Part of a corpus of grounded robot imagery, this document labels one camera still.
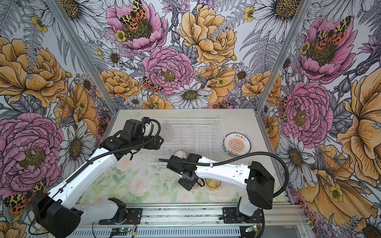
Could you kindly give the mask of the yellow plastic cup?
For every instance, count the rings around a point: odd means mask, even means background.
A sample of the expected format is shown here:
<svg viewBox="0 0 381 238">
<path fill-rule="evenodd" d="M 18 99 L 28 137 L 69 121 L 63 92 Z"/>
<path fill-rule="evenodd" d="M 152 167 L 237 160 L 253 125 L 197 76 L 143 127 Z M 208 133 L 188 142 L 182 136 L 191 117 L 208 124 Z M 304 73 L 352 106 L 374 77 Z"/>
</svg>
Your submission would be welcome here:
<svg viewBox="0 0 381 238">
<path fill-rule="evenodd" d="M 217 189 L 221 186 L 221 181 L 206 178 L 205 179 L 206 185 L 211 189 Z"/>
</svg>

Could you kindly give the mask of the white upturned ceramic bowl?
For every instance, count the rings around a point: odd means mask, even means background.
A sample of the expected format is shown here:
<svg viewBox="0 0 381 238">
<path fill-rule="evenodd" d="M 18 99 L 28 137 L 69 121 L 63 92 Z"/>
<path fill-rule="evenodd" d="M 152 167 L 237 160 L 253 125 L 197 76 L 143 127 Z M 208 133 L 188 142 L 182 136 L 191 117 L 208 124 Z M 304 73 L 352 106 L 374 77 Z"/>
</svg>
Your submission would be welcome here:
<svg viewBox="0 0 381 238">
<path fill-rule="evenodd" d="M 178 158 L 181 158 L 181 159 L 185 159 L 187 157 L 187 154 L 185 151 L 183 150 L 177 150 L 175 153 L 174 153 L 174 156 L 178 157 Z"/>
</svg>

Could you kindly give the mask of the orange sunburst plate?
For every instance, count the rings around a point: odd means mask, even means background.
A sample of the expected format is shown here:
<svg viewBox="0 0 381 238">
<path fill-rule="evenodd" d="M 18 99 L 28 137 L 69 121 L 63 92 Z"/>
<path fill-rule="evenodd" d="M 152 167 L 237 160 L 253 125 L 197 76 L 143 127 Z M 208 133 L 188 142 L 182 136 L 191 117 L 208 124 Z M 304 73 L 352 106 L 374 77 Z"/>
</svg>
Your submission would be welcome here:
<svg viewBox="0 0 381 238">
<path fill-rule="evenodd" d="M 250 140 L 243 134 L 233 132 L 227 134 L 223 140 L 223 149 L 230 156 L 242 156 L 250 153 L 252 148 Z"/>
</svg>

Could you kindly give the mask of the clear plastic cup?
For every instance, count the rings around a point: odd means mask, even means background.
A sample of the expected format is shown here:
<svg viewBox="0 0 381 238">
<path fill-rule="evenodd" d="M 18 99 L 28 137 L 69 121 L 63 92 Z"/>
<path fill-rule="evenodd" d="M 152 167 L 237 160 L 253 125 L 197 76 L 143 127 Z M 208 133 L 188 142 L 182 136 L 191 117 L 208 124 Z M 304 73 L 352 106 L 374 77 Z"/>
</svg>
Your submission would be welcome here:
<svg viewBox="0 0 381 238">
<path fill-rule="evenodd" d="M 165 141 L 171 141 L 174 139 L 175 133 L 170 124 L 164 124 L 161 128 L 161 133 L 160 136 L 165 140 Z"/>
</svg>

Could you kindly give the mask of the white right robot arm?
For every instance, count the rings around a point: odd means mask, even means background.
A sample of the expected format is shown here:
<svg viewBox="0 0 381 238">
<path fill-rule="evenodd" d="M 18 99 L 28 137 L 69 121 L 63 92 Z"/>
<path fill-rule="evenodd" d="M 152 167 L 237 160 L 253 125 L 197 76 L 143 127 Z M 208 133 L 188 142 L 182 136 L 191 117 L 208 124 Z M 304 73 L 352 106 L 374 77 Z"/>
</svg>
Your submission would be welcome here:
<svg viewBox="0 0 381 238">
<path fill-rule="evenodd" d="M 252 161 L 250 165 L 234 165 L 208 159 L 198 154 L 189 154 L 187 158 L 175 155 L 170 159 L 161 159 L 167 168 L 181 175 L 179 183 L 191 190 L 199 179 L 213 179 L 236 185 L 245 189 L 238 205 L 238 214 L 251 217 L 258 209 L 271 210 L 273 207 L 275 179 L 259 162 Z"/>
</svg>

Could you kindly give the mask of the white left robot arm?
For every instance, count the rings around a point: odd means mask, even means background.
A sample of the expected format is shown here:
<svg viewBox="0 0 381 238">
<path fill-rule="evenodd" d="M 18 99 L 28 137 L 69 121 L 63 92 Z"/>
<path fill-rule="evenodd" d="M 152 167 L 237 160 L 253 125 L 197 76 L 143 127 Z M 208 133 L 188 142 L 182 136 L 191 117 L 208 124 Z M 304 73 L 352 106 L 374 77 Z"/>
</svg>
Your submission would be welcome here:
<svg viewBox="0 0 381 238">
<path fill-rule="evenodd" d="M 124 128 L 102 141 L 93 155 L 48 193 L 37 192 L 31 200 L 34 221 L 56 238 L 66 238 L 77 227 L 100 220 L 123 223 L 126 204 L 117 198 L 95 204 L 77 204 L 83 193 L 112 165 L 141 149 L 158 150 L 160 122 L 148 117 L 127 120 Z"/>
</svg>

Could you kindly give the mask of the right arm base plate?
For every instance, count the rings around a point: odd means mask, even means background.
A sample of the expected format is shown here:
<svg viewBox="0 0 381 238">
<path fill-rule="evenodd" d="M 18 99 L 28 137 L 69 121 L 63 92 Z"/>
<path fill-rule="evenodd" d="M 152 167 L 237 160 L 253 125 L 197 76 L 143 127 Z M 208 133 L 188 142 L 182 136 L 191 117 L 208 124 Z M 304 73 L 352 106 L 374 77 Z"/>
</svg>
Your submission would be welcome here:
<svg viewBox="0 0 381 238">
<path fill-rule="evenodd" d="M 263 223 L 262 210 L 259 209 L 254 212 L 253 216 L 247 216 L 238 211 L 238 208 L 234 207 L 223 207 L 222 216 L 219 220 L 222 220 L 225 224 L 238 224 L 238 223 L 248 223 L 248 224 L 259 224 Z"/>
</svg>

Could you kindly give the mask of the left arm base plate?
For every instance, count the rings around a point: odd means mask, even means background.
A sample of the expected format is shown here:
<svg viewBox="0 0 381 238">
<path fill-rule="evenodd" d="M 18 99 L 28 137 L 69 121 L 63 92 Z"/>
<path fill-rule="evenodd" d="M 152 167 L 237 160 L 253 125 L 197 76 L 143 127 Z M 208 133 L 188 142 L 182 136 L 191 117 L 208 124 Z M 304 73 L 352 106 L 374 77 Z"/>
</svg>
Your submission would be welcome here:
<svg viewBox="0 0 381 238">
<path fill-rule="evenodd" d="M 142 208 L 125 208 L 117 211 L 111 219 L 98 222 L 99 225 L 139 225 L 142 217 Z"/>
</svg>

